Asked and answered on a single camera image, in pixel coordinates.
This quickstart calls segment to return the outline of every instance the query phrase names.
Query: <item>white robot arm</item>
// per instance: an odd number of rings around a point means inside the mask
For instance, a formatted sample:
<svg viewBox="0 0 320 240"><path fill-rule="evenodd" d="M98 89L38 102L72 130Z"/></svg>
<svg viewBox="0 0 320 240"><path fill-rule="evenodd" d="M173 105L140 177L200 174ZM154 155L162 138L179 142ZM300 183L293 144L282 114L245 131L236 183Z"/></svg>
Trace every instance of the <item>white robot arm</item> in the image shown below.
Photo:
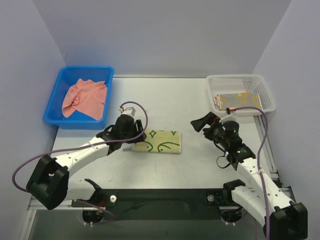
<svg viewBox="0 0 320 240"><path fill-rule="evenodd" d="M27 183L27 191L49 210L62 201L89 200L99 186L90 179L69 183L69 178L93 161L118 150L123 143L143 142L146 135L141 134L141 121L134 120L135 112L134 107L123 109L114 125L98 133L79 147L80 150L56 157L41 157Z"/></svg>
<svg viewBox="0 0 320 240"><path fill-rule="evenodd" d="M264 233L270 233L272 240L307 238L307 209L302 203L295 203L286 196L264 170L259 169L255 154L239 137L239 124L233 116L225 120L210 112L203 118L193 120L191 124L197 132L209 125L209 128L203 129L205 138L227 153L229 165L246 180L247 186L241 180L224 184L229 201L246 209L261 224ZM269 209L269 216L266 216L266 208ZM270 229L266 229L267 220Z"/></svg>

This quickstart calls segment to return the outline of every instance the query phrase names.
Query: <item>white wall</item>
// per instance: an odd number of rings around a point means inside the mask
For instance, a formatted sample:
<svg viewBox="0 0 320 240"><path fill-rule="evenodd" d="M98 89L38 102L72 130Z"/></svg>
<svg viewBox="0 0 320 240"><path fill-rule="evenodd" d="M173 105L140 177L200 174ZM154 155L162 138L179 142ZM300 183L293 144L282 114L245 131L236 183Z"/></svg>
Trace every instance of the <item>white wall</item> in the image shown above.
<svg viewBox="0 0 320 240"><path fill-rule="evenodd" d="M293 0L254 73L269 84L277 104L269 141L285 185L309 211L309 235L319 239L320 1Z"/></svg>
<svg viewBox="0 0 320 240"><path fill-rule="evenodd" d="M18 191L11 175L52 147L56 129L42 116L64 61L31 0L2 0L0 31L0 238L15 240L31 195ZM23 187L32 167L17 178Z"/></svg>
<svg viewBox="0 0 320 240"><path fill-rule="evenodd" d="M67 64L252 73L291 0L33 0Z"/></svg>

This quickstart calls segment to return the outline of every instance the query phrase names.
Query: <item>black base bar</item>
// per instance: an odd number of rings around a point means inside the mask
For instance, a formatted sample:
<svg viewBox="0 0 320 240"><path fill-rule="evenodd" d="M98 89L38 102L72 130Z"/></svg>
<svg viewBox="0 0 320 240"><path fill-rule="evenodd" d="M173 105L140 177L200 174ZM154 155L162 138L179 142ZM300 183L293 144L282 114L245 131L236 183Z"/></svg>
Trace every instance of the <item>black base bar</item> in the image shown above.
<svg viewBox="0 0 320 240"><path fill-rule="evenodd" d="M216 220L219 207L239 206L229 202L223 189L101 189L106 209L117 220ZM116 202L110 201L116 196ZM87 207L72 202L72 207ZM105 220L113 219L104 214Z"/></svg>

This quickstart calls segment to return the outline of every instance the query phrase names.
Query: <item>patterned card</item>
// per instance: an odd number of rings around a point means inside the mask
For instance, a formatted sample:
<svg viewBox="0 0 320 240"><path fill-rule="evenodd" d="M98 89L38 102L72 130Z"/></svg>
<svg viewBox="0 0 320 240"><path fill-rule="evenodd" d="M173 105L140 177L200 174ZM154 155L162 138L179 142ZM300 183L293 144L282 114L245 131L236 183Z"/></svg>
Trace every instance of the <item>patterned card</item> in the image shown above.
<svg viewBox="0 0 320 240"><path fill-rule="evenodd" d="M147 129L146 139L134 145L135 152L149 153L181 153L181 133L179 131L163 131Z"/></svg>
<svg viewBox="0 0 320 240"><path fill-rule="evenodd" d="M239 108L239 107L256 107L262 109L260 96L254 92L241 92L230 94L219 94L218 101L220 104L220 110L225 111L227 108Z"/></svg>

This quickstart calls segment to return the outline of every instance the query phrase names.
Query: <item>white table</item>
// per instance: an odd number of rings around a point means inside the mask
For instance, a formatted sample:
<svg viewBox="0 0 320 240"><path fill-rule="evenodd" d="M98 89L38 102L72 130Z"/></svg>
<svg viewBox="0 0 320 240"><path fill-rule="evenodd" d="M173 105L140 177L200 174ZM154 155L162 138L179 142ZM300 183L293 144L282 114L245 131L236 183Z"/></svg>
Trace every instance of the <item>white table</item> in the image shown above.
<svg viewBox="0 0 320 240"><path fill-rule="evenodd" d="M120 115L118 107L121 103L136 101L146 109L150 128L181 132L182 153L141 153L120 149L84 167L69 181L88 178L104 189L222 188L224 183L235 179L244 181L231 166L218 168L216 159L222 152L190 124L212 109L205 81L204 78L115 78L107 126L114 124ZM144 125L143 112L138 107L136 110L135 118L141 119ZM240 137L256 154L261 140L254 118L240 117L239 123ZM53 149L78 147L98 132L59 129ZM223 166L227 162L220 159L219 163ZM270 174L263 151L261 166Z"/></svg>

